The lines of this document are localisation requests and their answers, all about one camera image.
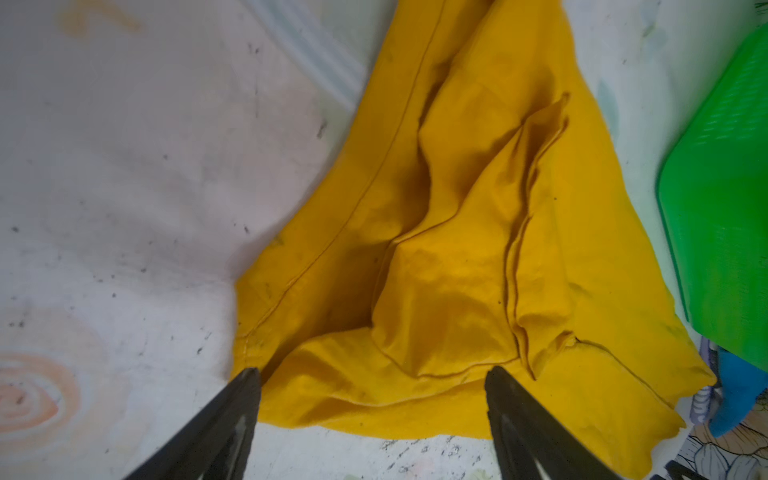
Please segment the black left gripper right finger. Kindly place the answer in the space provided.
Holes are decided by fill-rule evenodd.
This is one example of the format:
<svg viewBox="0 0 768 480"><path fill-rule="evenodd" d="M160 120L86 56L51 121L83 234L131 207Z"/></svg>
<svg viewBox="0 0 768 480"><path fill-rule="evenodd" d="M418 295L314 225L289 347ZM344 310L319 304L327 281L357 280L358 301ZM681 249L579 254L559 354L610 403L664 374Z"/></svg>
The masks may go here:
<svg viewBox="0 0 768 480"><path fill-rule="evenodd" d="M504 479L616 479L500 366L485 379L488 418Z"/></svg>

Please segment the yellow t shirt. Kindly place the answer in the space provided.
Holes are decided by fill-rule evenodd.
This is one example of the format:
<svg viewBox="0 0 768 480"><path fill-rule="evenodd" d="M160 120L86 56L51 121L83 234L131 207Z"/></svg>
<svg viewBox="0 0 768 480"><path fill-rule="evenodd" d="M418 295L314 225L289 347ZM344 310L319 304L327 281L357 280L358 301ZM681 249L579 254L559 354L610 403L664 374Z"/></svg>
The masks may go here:
<svg viewBox="0 0 768 480"><path fill-rule="evenodd" d="M237 281L262 422L489 439L500 366L645 477L715 378L675 313L558 1L402 1L346 143Z"/></svg>

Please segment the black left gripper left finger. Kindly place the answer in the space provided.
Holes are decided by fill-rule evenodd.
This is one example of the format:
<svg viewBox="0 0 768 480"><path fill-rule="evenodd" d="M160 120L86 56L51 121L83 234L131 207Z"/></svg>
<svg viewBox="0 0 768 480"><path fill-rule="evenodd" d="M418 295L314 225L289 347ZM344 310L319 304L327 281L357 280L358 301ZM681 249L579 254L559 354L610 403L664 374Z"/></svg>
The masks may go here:
<svg viewBox="0 0 768 480"><path fill-rule="evenodd" d="M260 372L241 371L130 479L241 479L261 399Z"/></svg>

